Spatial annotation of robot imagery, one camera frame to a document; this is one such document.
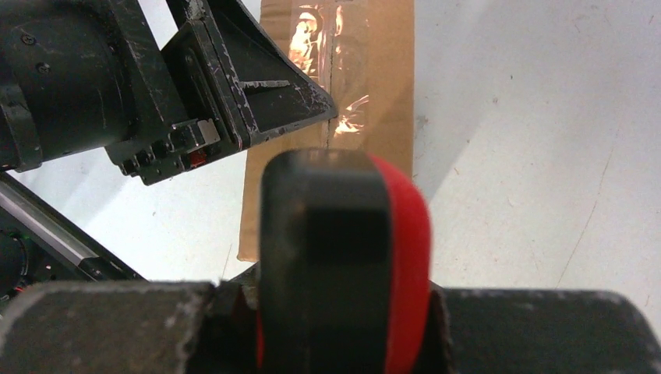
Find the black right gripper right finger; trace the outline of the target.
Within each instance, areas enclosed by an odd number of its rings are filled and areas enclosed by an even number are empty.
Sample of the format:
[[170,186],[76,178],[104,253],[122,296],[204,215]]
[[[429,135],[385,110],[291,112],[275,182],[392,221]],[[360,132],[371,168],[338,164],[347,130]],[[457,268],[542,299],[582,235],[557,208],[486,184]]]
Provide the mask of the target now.
[[417,373],[657,373],[645,317],[610,291],[433,285]]

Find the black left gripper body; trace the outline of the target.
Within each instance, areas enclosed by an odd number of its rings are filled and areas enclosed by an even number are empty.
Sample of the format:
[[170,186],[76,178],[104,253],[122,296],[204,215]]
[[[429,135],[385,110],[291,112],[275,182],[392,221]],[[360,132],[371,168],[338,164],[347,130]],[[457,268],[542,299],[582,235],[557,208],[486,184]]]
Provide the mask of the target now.
[[177,31],[159,48],[136,1],[106,1],[112,106],[122,134],[111,162],[146,185],[238,153],[243,94],[229,33],[237,1],[170,1]]

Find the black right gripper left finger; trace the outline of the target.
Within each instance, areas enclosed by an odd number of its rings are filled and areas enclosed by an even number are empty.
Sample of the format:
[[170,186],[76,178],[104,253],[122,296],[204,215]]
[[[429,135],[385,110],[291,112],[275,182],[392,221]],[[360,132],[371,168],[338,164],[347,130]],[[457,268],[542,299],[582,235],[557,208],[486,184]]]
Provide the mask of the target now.
[[208,282],[55,281],[2,312],[4,373],[253,373],[255,266]]

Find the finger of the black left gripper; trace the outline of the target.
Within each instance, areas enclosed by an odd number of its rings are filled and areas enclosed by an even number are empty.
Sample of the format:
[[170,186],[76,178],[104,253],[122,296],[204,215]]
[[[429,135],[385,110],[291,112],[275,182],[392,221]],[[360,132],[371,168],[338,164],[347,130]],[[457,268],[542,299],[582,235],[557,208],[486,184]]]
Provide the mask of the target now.
[[238,153],[335,118],[328,92],[296,67],[240,1],[170,1],[178,30],[161,53],[186,112]]

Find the brown cardboard express box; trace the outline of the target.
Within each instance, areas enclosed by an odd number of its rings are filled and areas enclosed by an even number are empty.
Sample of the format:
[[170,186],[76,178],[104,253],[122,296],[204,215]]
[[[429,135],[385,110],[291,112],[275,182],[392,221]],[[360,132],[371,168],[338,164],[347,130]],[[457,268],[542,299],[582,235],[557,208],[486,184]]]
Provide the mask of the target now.
[[259,257],[259,185],[282,151],[360,149],[412,175],[415,4],[264,1],[260,23],[288,58],[334,99],[338,116],[247,153],[238,259]]

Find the red black utility knife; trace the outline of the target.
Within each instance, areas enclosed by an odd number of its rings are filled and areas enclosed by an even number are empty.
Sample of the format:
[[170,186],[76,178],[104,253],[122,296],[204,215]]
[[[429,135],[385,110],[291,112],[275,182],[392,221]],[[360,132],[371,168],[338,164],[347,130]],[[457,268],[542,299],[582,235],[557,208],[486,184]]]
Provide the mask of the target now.
[[261,182],[257,365],[410,373],[430,300],[426,203],[358,150],[289,150]]

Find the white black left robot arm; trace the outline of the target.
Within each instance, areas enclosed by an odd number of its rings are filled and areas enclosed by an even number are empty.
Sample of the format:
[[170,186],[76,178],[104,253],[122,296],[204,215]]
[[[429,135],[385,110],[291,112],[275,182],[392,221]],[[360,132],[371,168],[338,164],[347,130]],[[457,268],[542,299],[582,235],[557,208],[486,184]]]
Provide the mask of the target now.
[[239,1],[170,1],[157,46],[136,1],[1,4],[1,169],[104,148],[146,185],[338,111]]

